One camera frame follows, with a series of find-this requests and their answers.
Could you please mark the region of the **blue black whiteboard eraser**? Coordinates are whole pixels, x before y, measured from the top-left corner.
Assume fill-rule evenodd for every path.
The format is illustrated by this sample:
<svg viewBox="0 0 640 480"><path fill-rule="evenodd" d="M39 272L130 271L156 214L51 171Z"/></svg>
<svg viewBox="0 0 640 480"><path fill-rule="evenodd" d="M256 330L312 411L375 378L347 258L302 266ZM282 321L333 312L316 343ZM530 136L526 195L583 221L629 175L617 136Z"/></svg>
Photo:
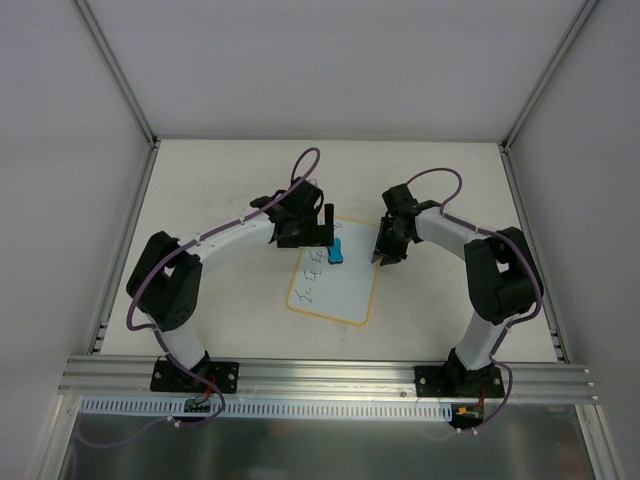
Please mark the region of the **blue black whiteboard eraser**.
<svg viewBox="0 0 640 480"><path fill-rule="evenodd" d="M340 238L335 238L333 244L327 247L327 261L330 265L340 265L344 262Z"/></svg>

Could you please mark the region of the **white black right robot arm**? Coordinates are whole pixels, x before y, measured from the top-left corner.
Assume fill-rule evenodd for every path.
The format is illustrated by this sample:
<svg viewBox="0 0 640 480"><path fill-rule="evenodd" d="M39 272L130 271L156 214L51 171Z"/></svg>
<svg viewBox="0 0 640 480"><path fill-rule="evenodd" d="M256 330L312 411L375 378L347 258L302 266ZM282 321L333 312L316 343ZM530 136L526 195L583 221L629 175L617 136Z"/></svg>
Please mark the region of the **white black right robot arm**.
<svg viewBox="0 0 640 480"><path fill-rule="evenodd" d="M523 232L477 227L447 213L436 201L418 201L407 184L391 187L382 199L386 212L372 261L397 264L407 259L409 245L434 244L464 262L473 307L462 340L443 365L417 380L417 393L475 397L489 392L499 373L494 355L508 323L541 305L543 285Z"/></svg>

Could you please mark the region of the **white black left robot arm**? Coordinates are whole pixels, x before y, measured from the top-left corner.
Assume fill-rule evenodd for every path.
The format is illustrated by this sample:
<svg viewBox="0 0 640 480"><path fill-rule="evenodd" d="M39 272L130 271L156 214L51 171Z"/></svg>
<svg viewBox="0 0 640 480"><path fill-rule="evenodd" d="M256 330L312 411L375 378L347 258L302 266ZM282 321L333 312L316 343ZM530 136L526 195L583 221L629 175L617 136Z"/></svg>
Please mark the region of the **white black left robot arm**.
<svg viewBox="0 0 640 480"><path fill-rule="evenodd" d="M251 248L334 245L334 205L302 178L287 190L253 199L236 219L205 234L176 238L164 231L147 241L126 284L131 298L127 327L153 332L173 378L187 391L213 379L208 352L189 325L202 279Z"/></svg>

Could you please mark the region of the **yellow framed small whiteboard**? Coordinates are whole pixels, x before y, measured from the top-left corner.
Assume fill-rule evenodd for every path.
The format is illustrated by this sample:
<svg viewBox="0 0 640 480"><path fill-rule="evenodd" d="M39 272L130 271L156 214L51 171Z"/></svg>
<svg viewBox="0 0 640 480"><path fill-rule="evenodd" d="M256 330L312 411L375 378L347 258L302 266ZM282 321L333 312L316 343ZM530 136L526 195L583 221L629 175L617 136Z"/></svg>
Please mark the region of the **yellow framed small whiteboard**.
<svg viewBox="0 0 640 480"><path fill-rule="evenodd" d="M299 255L286 296L286 307L352 326L370 317L378 265L371 261L378 225L339 217L334 235L342 261L331 263L327 247L309 247Z"/></svg>

